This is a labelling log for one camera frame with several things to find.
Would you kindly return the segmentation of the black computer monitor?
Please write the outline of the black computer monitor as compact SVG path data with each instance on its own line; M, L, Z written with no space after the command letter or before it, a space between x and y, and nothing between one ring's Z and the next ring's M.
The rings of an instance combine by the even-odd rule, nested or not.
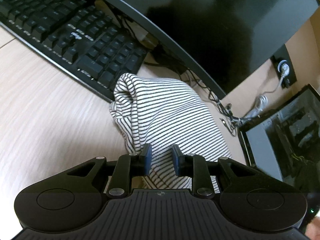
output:
M105 0L190 68L218 97L271 58L319 0Z

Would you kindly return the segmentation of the black keyboard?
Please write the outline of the black keyboard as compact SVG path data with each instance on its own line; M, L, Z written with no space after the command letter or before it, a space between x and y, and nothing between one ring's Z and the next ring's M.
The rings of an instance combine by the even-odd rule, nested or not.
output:
M1 26L108 102L147 51L88 0L1 0Z

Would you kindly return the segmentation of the black wall power strip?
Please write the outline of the black wall power strip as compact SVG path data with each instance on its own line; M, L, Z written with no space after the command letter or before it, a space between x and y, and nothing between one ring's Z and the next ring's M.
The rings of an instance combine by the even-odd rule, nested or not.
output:
M285 45L282 45L272 55L271 61L274 65L277 76L281 80L282 88L289 88L297 81L293 63Z

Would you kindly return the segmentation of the striped knit garment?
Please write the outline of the striped knit garment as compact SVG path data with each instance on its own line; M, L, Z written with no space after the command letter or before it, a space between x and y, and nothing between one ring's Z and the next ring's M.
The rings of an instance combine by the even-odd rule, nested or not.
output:
M200 155L207 161L231 157L209 108L183 81L125 73L116 83L110 113L130 155L151 145L151 169L143 178L148 189L191 187L190 178L175 174L173 145L185 155Z

